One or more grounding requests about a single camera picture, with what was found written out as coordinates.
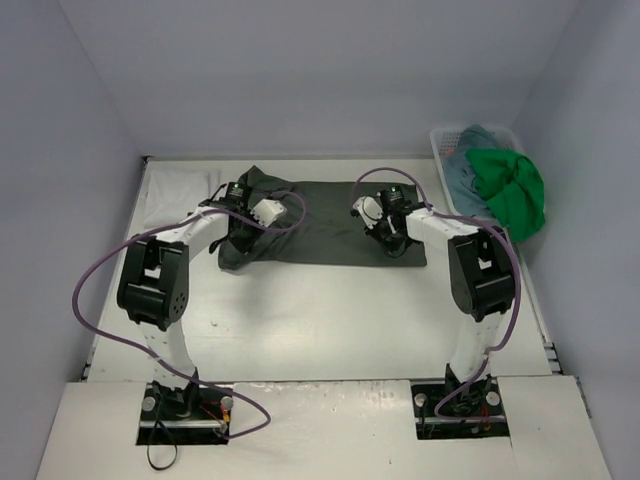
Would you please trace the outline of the grey t-shirt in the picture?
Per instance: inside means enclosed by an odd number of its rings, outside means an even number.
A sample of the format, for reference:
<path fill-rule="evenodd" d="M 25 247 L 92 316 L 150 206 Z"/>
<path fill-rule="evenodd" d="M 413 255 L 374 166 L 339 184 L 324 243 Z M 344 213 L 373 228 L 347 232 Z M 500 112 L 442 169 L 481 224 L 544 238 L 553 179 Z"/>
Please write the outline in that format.
<path fill-rule="evenodd" d="M 250 205 L 272 191 L 296 193 L 281 199 L 286 215 L 274 226 L 295 223 L 304 211 L 302 224 L 287 233 L 264 233 L 246 254 L 225 241 L 218 248 L 218 267 L 239 271 L 252 262 L 278 261 L 306 265 L 354 267 L 408 267 L 427 265 L 424 247 L 412 245 L 394 259 L 383 253 L 377 242 L 364 233 L 364 222 L 349 214 L 352 184 L 349 182 L 291 182 L 264 173 L 257 166 L 244 172 L 238 181 L 253 189 Z M 306 208 L 301 208 L 300 200 Z"/>

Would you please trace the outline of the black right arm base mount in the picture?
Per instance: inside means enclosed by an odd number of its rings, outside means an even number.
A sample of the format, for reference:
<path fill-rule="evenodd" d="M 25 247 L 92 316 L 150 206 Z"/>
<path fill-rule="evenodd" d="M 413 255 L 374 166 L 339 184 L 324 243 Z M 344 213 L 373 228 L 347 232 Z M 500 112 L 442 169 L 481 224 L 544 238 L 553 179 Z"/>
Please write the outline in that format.
<path fill-rule="evenodd" d="M 418 440 L 508 438 L 509 426 L 498 382 L 489 376 L 457 395 L 435 413 L 453 390 L 444 382 L 412 382 L 411 400 Z"/>

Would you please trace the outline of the green t-shirt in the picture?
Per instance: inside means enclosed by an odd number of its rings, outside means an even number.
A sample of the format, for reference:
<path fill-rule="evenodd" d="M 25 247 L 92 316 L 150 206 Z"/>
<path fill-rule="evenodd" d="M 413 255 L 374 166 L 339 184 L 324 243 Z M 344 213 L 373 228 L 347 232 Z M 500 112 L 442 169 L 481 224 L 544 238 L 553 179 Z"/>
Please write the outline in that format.
<path fill-rule="evenodd" d="M 511 240 L 524 242 L 546 223 L 545 185 L 535 164 L 509 149 L 469 149 L 475 187 Z"/>

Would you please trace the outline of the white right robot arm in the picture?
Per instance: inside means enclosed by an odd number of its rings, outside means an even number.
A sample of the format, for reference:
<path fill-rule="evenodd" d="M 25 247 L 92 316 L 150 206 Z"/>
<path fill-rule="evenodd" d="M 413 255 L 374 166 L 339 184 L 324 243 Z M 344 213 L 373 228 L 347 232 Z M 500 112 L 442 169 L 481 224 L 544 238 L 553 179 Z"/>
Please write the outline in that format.
<path fill-rule="evenodd" d="M 468 410 L 479 397 L 475 383 L 487 376 L 497 329 L 520 291 L 505 232 L 480 220 L 413 203 L 398 186 L 357 198 L 351 215 L 363 220 L 365 234 L 392 258 L 414 244 L 447 256 L 454 304 L 469 318 L 459 328 L 446 366 L 442 398 L 455 412 Z"/>

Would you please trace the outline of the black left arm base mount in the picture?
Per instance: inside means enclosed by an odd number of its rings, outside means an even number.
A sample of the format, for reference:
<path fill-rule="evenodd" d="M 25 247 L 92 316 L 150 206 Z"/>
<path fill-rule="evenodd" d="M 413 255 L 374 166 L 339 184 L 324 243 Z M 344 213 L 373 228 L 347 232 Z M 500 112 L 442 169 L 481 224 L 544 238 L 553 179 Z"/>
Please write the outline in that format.
<path fill-rule="evenodd" d="M 172 391 L 147 384 L 141 402 L 139 446 L 227 445 L 234 400 L 199 386 Z"/>

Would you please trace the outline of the white t-shirt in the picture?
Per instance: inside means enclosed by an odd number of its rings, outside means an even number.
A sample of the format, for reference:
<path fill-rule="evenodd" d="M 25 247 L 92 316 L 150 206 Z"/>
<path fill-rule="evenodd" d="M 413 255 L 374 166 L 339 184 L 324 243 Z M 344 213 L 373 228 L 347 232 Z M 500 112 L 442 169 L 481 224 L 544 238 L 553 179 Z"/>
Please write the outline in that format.
<path fill-rule="evenodd" d="M 210 198 L 220 186 L 220 171 L 154 170 L 149 177 L 143 226 L 176 224 Z"/>

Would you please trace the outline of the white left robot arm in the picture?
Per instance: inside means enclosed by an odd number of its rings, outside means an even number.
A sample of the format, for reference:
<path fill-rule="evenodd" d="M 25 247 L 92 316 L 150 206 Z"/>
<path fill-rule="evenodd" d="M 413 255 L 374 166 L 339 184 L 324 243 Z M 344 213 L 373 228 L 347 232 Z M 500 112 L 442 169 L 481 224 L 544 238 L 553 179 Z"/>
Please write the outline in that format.
<path fill-rule="evenodd" d="M 207 199 L 186 216 L 183 226 L 136 241 L 127 248 L 117 290 L 117 305 L 139 326 L 154 353 L 152 386 L 164 394 L 164 408 L 175 418 L 191 418 L 199 409 L 197 367 L 186 346 L 181 319 L 190 294 L 190 262 L 225 240 L 248 253 L 285 212 L 283 204 L 264 198 L 249 204 L 252 189 L 232 183 L 220 199 Z"/>

